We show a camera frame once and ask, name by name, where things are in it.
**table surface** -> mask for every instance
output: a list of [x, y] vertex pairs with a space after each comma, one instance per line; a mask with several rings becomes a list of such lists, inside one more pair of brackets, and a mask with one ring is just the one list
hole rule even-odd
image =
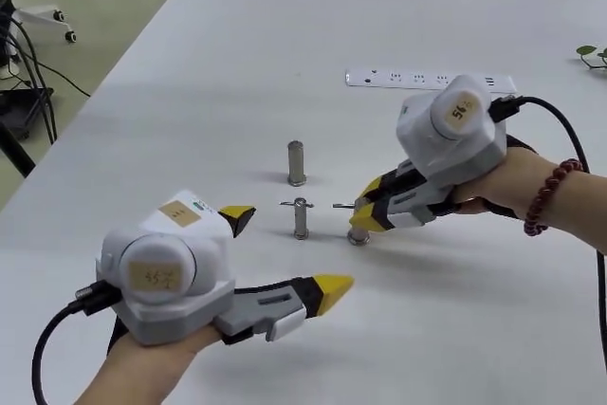
[[[325, 317], [274, 344], [214, 346], [167, 403], [602, 404], [595, 255], [555, 230], [497, 216], [344, 238], [350, 202], [403, 159], [395, 120], [413, 91], [349, 88], [352, 66], [512, 75], [577, 127], [607, 174], [602, 75], [576, 60], [607, 45], [604, 0], [169, 0], [0, 214], [5, 293], [0, 386], [31, 403], [38, 335], [81, 285], [114, 227], [180, 189], [258, 213], [231, 249], [239, 285], [341, 273], [357, 282]], [[538, 109], [509, 124], [557, 160], [565, 133]], [[308, 183], [285, 184], [286, 145]], [[310, 238], [291, 209], [306, 197]], [[50, 403], [73, 400], [102, 362], [113, 315], [77, 316], [44, 358]]]

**power strip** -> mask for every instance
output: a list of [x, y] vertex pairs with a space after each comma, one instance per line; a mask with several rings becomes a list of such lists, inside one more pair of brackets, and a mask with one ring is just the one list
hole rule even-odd
[[[461, 73], [355, 68], [346, 70], [345, 83], [355, 87], [392, 87], [441, 90]], [[469, 74], [495, 94], [516, 94], [512, 78], [506, 75]]]

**metal pin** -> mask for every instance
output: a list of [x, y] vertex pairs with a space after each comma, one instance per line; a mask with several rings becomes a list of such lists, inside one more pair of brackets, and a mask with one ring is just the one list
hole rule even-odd
[[308, 204], [304, 198], [295, 198], [295, 201], [283, 202], [281, 206], [293, 206], [295, 208], [295, 231], [293, 235], [295, 239], [303, 241], [307, 239], [309, 231], [307, 229], [307, 210], [314, 207], [313, 204]]
[[304, 144], [301, 141], [291, 141], [288, 149], [288, 183], [293, 187], [301, 187], [305, 181], [304, 174]]
[[[370, 201], [367, 198], [359, 198], [354, 202], [354, 213], [360, 211], [363, 206], [369, 204]], [[352, 227], [347, 234], [348, 241], [353, 246], [366, 246], [371, 240], [369, 231], [363, 228]]]

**floor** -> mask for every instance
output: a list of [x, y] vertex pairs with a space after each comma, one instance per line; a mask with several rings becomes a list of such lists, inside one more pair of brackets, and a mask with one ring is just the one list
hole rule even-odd
[[[28, 27], [40, 61], [62, 71], [83, 89], [92, 92], [114, 66], [122, 53], [165, 0], [13, 0], [17, 6], [54, 2], [65, 12], [67, 21], [78, 33], [78, 43], [69, 45], [62, 36]], [[72, 121], [85, 102], [85, 96], [52, 73], [46, 82], [55, 89], [55, 110], [59, 132]], [[13, 81], [0, 88], [14, 86]], [[48, 150], [46, 132], [41, 123], [23, 142], [35, 161]], [[23, 182], [9, 161], [0, 153], [0, 208]]]

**green leaf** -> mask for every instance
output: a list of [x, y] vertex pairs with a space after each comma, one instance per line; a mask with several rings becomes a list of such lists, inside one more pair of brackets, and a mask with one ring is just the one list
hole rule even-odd
[[588, 54], [592, 54], [596, 50], [597, 50], [596, 46], [585, 45], [585, 46], [580, 46], [578, 49], [576, 49], [576, 52], [580, 56], [587, 56]]

